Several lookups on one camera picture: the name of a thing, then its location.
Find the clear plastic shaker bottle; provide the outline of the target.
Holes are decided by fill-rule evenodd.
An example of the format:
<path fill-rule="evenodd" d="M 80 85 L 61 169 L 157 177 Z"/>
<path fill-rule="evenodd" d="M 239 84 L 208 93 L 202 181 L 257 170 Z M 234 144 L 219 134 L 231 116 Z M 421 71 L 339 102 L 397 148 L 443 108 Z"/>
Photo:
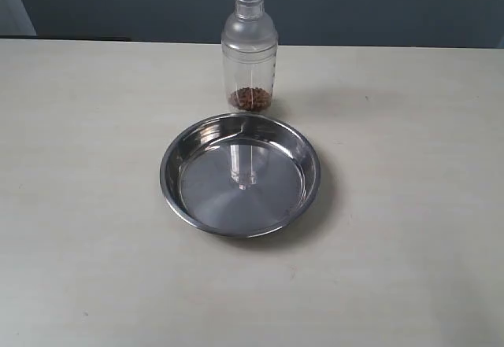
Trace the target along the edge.
<path fill-rule="evenodd" d="M 221 33 L 224 88 L 236 111 L 262 113 L 272 103 L 278 34 L 265 0 L 235 0 Z"/>

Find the round stainless steel pan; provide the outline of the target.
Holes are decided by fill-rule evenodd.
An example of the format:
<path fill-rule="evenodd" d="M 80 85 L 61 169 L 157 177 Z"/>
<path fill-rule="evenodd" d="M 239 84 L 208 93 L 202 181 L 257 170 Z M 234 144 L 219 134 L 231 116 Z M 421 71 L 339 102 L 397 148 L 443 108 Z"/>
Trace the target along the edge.
<path fill-rule="evenodd" d="M 321 183 L 316 150 L 292 126 L 257 113 L 200 120 L 168 146 L 163 196 L 192 227 L 228 238 L 281 230 L 313 203 Z"/>

